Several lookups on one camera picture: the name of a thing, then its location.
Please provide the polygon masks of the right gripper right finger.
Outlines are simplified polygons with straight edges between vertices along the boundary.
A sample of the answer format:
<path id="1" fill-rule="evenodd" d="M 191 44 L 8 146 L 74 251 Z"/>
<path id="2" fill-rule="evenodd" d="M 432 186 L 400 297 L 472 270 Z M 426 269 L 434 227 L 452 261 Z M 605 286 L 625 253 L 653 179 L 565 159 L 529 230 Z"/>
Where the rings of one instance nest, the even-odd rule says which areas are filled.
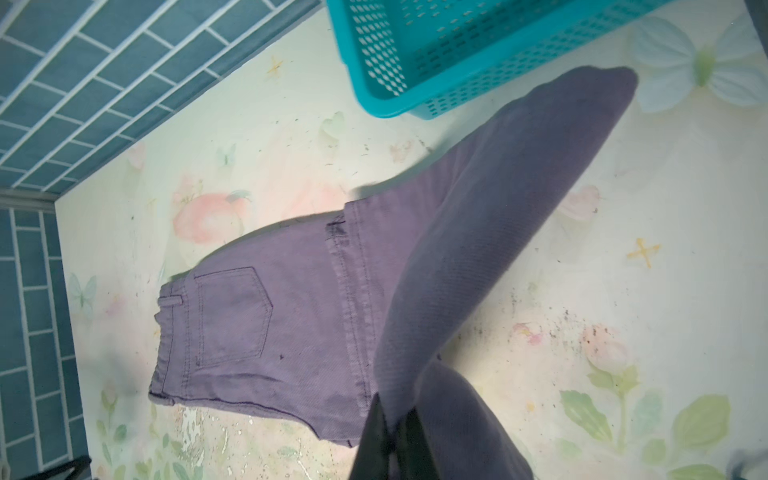
<path id="1" fill-rule="evenodd" d="M 400 479 L 440 479 L 432 450 L 416 408 L 411 409 L 397 426 L 394 437 L 394 453 Z"/>

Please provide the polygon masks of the purple trousers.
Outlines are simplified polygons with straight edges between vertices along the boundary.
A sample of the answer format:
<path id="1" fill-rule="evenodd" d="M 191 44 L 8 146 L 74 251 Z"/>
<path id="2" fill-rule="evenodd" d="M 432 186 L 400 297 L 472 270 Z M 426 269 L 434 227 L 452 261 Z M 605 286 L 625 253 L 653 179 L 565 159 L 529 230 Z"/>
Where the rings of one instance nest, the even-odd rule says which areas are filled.
<path id="1" fill-rule="evenodd" d="M 373 403 L 384 477 L 420 420 L 442 479 L 532 469 L 444 345 L 594 160 L 633 100 L 627 67 L 573 69 L 502 107 L 417 174 L 264 228 L 162 286 L 149 399 L 296 421 L 359 447 Z"/>

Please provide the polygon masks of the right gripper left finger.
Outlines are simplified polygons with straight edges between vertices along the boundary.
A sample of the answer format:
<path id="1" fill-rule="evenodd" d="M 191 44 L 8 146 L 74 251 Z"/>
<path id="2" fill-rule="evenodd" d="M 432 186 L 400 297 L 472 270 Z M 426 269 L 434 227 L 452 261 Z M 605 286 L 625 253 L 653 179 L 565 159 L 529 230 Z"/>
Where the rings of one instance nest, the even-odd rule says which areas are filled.
<path id="1" fill-rule="evenodd" d="M 350 480 L 388 480 L 392 452 L 390 434 L 379 394 L 372 399 Z"/>

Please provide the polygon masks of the teal plastic mesh basket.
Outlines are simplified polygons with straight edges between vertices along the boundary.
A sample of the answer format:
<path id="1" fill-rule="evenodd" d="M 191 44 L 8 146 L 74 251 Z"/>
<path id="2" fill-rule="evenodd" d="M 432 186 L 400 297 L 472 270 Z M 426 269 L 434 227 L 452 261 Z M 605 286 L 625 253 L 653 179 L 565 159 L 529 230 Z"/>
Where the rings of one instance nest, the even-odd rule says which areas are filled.
<path id="1" fill-rule="evenodd" d="M 429 120 L 662 7 L 658 0 L 327 4 L 363 109 Z"/>

